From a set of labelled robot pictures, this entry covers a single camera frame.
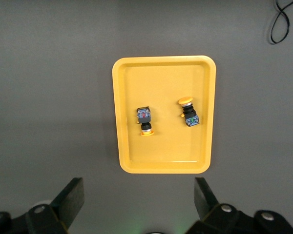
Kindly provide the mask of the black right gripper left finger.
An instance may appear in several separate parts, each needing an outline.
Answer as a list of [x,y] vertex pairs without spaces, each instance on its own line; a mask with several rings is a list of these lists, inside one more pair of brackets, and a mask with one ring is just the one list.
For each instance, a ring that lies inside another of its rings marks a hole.
[[84,204],[84,180],[73,178],[49,203],[25,214],[29,234],[69,234],[68,229]]

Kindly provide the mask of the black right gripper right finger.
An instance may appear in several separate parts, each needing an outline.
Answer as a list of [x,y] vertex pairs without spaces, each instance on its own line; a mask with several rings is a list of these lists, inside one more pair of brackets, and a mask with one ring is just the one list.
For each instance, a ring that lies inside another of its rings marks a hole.
[[195,179],[194,204],[200,220],[188,229],[188,234],[254,234],[253,218],[218,202],[203,177]]

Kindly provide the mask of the yellow mushroom push button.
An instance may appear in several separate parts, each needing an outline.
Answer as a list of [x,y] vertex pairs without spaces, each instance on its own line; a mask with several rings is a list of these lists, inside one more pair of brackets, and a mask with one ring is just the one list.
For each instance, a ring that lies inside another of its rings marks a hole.
[[185,124],[188,127],[192,127],[192,126],[200,124],[199,116],[193,107],[192,101],[193,101],[192,97],[183,97],[178,100],[178,103],[181,105],[183,109],[181,117],[184,118]]
[[151,111],[148,106],[136,110],[137,123],[141,125],[141,136],[148,137],[154,134],[151,125]]

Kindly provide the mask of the yellow plastic tray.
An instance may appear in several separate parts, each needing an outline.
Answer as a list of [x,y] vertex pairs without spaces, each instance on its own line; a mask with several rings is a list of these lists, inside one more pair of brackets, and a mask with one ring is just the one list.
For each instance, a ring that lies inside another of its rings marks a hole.
[[[112,69],[119,160],[133,174],[199,174],[210,166],[216,65],[207,56],[121,58]],[[188,127],[178,100],[193,98],[200,124]],[[141,136],[148,106],[154,134]]]

